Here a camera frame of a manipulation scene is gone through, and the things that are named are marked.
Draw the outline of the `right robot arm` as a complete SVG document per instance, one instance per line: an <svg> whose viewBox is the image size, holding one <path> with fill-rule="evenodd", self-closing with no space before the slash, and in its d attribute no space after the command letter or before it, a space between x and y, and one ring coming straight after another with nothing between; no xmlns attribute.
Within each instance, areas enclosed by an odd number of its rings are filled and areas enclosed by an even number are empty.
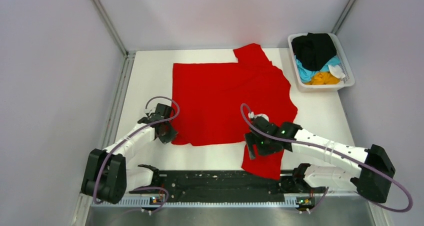
<svg viewBox="0 0 424 226"><path fill-rule="evenodd" d="M318 166L301 163L293 171L296 190L333 187L355 190L364 198L385 203L395 175L395 167L384 148L372 145L362 148L317 136L298 124L269 122L265 114L250 113L252 126L244 135L250 159L290 151L308 155L328 163Z"/></svg>

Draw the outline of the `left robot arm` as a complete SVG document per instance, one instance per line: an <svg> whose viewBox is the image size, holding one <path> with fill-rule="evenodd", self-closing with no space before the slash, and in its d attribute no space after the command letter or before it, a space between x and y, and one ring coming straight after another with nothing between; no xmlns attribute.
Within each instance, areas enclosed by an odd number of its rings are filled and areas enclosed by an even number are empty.
<svg viewBox="0 0 424 226"><path fill-rule="evenodd" d="M127 191L127 162L156 139L162 144L172 142L177 131L171 122L179 113L176 101L171 106L158 103L152 110L145 109L145 117L121 139L104 149L93 149L88 155L81 193L92 197L95 204L117 204Z"/></svg>

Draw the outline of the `red t shirt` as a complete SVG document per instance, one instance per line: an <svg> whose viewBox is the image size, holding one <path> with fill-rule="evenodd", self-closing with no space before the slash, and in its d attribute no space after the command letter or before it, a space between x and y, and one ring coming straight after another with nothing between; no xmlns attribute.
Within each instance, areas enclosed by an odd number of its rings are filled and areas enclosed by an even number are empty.
<svg viewBox="0 0 424 226"><path fill-rule="evenodd" d="M294 121L298 109L290 98L291 85L259 44L243 46L233 53L237 61L232 63L174 64L172 99L180 113L172 121L178 132L173 144L205 148L223 145L223 152L190 156L188 164L195 169L204 162L206 169L235 167L278 179L283 152L250 159L247 148L239 151L234 144L243 143L249 132L244 121L248 113L240 109L242 103L277 125Z"/></svg>

